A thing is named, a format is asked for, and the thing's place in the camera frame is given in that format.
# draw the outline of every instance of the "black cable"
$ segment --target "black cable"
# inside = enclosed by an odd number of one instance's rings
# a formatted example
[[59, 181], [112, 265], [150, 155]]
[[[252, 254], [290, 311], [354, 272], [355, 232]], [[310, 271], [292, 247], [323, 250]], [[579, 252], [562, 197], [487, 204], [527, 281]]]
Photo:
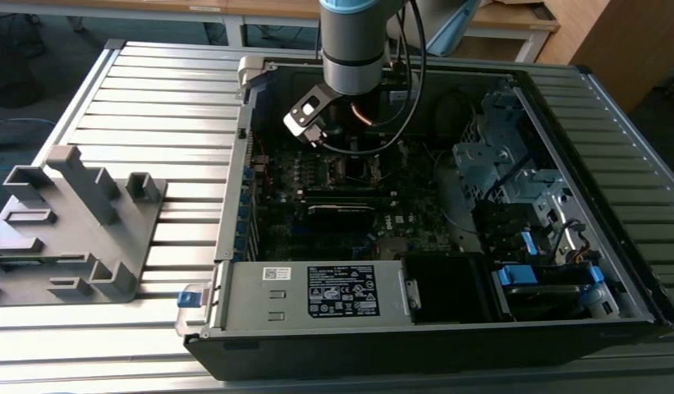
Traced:
[[402, 62], [402, 56], [400, 56], [402, 45], [407, 47], [407, 40], [404, 38], [404, 15], [406, 15], [404, 5], [402, 5], [400, 13], [395, 13], [398, 23], [400, 24], [400, 36], [398, 37], [398, 45], [395, 51], [395, 58], [398, 59], [398, 63]]
[[555, 260], [555, 254], [558, 253], [558, 247], [561, 246], [561, 240], [563, 239], [563, 232], [566, 232], [566, 229], [573, 225], [578, 223], [579, 220], [575, 218], [570, 218], [566, 220], [566, 222], [561, 225], [561, 229], [558, 230], [558, 233], [555, 234], [554, 237], [554, 243], [551, 244], [551, 249], [549, 251], [549, 261], [547, 264], [551, 264]]
[[319, 59], [319, 44], [322, 38], [322, 20], [316, 21], [316, 37], [315, 37], [315, 60]]
[[531, 160], [531, 155], [527, 153], [522, 159], [511, 166], [510, 171], [493, 183], [490, 189], [487, 189], [486, 194], [482, 196], [482, 200], [486, 201], [493, 192], [510, 180], [510, 178], [519, 172], [526, 162]]
[[414, 104], [412, 104], [412, 109], [410, 110], [410, 113], [407, 115], [407, 118], [404, 119], [404, 122], [402, 123], [400, 129], [395, 133], [395, 136], [392, 139], [380, 147], [368, 149], [368, 150], [346, 150], [346, 149], [339, 149], [331, 146], [330, 144], [322, 144], [324, 148], [331, 150], [332, 152], [342, 153], [342, 154], [350, 154], [350, 155], [356, 155], [356, 156], [364, 156], [370, 154], [376, 154], [383, 152], [400, 138], [402, 132], [407, 128], [407, 125], [410, 124], [410, 121], [412, 120], [414, 113], [416, 112], [416, 108], [419, 106], [419, 101], [422, 99], [422, 91], [424, 90], [424, 80], [426, 80], [426, 36], [424, 36], [424, 25], [422, 22], [422, 15], [419, 14], [419, 7], [416, 6], [416, 1], [410, 0], [410, 4], [412, 6], [412, 13], [414, 13], [414, 19], [416, 21], [416, 32], [419, 36], [419, 45], [422, 47], [422, 54], [423, 56], [420, 57], [419, 61], [419, 90], [416, 92], [416, 97], [414, 98]]
[[400, 19], [400, 16], [395, 14], [398, 18], [398, 24], [400, 26], [400, 37], [402, 40], [404, 41], [404, 62], [406, 62], [406, 67], [407, 67], [407, 96], [404, 97], [404, 101], [402, 102], [400, 109], [398, 110], [396, 114], [392, 115], [392, 117], [387, 121], [379, 121], [379, 122], [372, 122], [370, 124], [370, 127], [383, 127], [387, 126], [390, 123], [396, 121], [402, 114], [404, 113], [404, 109], [408, 107], [410, 104], [410, 99], [412, 98], [412, 63], [410, 61], [410, 50], [407, 48], [407, 36], [404, 35], [404, 20]]

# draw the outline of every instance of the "sticker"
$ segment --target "sticker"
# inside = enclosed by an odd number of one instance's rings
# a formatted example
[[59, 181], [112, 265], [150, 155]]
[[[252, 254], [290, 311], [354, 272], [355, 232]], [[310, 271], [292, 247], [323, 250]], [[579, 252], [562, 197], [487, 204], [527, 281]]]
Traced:
[[291, 268], [290, 267], [264, 267], [263, 268], [264, 281], [290, 281]]
[[312, 318], [379, 316], [372, 265], [307, 267], [307, 298]]
[[188, 10], [191, 10], [191, 11], [219, 12], [219, 7], [195, 7], [195, 6], [190, 6]]

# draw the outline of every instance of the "table leg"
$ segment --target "table leg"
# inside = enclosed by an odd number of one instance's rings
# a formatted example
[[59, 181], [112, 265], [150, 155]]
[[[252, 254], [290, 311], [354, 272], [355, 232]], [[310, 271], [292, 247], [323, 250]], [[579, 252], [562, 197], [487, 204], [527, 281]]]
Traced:
[[231, 47], [240, 48], [246, 44], [244, 39], [244, 21], [240, 15], [224, 15], [224, 28], [227, 29], [227, 44]]
[[83, 17], [82, 16], [67, 16], [66, 20], [70, 22], [70, 26], [74, 31], [83, 31]]
[[539, 52], [542, 51], [546, 40], [549, 39], [550, 32], [545, 30], [535, 30], [531, 36], [525, 41], [519, 54], [517, 55], [515, 62], [533, 63], [537, 61]]

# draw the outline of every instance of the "white label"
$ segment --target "white label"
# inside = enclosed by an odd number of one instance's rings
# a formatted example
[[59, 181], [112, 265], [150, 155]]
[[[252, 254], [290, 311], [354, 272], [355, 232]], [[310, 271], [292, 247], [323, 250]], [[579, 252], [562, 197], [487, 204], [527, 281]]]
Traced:
[[290, 267], [264, 267], [263, 268], [264, 281], [290, 281], [291, 268]]
[[195, 6], [190, 6], [188, 9], [191, 11], [219, 12], [219, 7], [195, 7]]

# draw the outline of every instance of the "wooden table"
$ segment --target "wooden table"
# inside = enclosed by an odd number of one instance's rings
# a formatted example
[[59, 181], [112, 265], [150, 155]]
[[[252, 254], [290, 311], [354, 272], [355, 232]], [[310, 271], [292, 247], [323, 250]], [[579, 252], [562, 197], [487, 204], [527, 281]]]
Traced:
[[[231, 47], [246, 43], [246, 25], [316, 27], [318, 0], [0, 0], [0, 12], [224, 24]], [[558, 21], [526, 5], [490, 4], [475, 14], [466, 35], [523, 40], [517, 62], [534, 62]]]

